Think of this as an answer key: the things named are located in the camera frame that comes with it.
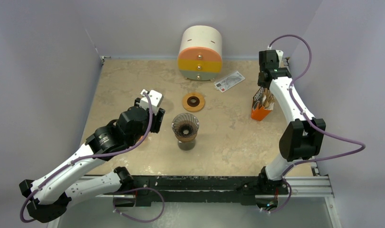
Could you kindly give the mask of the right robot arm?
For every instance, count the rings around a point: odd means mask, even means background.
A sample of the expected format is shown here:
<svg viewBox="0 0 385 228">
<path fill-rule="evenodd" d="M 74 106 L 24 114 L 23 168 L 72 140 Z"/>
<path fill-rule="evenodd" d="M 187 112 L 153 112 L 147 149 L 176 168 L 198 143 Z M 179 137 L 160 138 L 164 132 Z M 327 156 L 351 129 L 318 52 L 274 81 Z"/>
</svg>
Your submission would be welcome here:
<svg viewBox="0 0 385 228">
<path fill-rule="evenodd" d="M 316 118 L 304 105 L 293 85 L 290 72 L 280 67 L 282 51 L 264 50 L 259 52 L 258 84 L 270 90 L 280 105 L 287 122 L 287 128 L 279 140 L 279 155 L 261 170 L 258 188 L 270 193 L 277 181 L 296 162 L 308 161 L 319 155 L 324 135 L 313 126 L 325 130 L 326 123 Z"/>
</svg>

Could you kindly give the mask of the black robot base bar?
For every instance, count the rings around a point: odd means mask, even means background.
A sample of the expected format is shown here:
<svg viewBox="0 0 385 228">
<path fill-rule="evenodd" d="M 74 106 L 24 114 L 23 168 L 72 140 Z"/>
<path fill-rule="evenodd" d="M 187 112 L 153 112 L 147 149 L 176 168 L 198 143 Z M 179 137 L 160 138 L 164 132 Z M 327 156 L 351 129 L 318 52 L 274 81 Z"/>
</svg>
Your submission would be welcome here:
<svg viewBox="0 0 385 228">
<path fill-rule="evenodd" d="M 133 180 L 114 191 L 128 195 L 136 206 L 153 202 L 239 203 L 266 206 L 265 199 L 287 196 L 287 184 L 266 182 L 259 176 L 149 176 L 135 175 Z"/>
</svg>

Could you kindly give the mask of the glass carafe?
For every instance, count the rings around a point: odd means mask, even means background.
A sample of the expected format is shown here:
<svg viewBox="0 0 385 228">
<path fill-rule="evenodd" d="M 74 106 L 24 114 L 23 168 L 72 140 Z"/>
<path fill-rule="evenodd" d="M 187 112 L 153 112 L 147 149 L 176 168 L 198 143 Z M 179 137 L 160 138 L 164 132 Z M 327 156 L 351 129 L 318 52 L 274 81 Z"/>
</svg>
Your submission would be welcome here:
<svg viewBox="0 0 385 228">
<path fill-rule="evenodd" d="M 190 151 L 195 147 L 195 145 L 196 145 L 195 139 L 188 142 L 178 141 L 178 147 L 183 151 Z"/>
</svg>

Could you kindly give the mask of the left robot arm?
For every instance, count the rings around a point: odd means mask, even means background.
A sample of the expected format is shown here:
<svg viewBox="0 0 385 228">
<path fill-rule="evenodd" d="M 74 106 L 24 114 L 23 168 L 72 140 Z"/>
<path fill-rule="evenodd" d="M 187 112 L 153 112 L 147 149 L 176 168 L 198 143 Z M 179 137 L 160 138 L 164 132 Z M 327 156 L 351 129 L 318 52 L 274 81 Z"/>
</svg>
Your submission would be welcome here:
<svg viewBox="0 0 385 228">
<path fill-rule="evenodd" d="M 113 157 L 138 147 L 149 133 L 160 130 L 164 109 L 162 96 L 143 95 L 117 119 L 99 127 L 66 161 L 37 180 L 19 184 L 25 202 L 20 209 L 24 223 L 48 223 L 84 200 L 106 193 L 137 193 L 138 187 L 126 168 L 117 167 L 102 177 L 80 182 L 92 169 Z"/>
</svg>

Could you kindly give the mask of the clear glass dripper cone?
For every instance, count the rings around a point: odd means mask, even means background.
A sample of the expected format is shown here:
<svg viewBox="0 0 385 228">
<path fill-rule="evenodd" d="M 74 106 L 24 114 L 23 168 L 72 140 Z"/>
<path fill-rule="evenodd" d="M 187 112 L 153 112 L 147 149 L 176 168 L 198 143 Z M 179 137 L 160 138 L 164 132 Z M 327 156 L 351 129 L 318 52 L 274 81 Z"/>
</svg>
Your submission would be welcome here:
<svg viewBox="0 0 385 228">
<path fill-rule="evenodd" d="M 199 130 L 198 118 L 190 113 L 178 114 L 172 121 L 175 137 L 182 142 L 194 140 Z"/>
</svg>

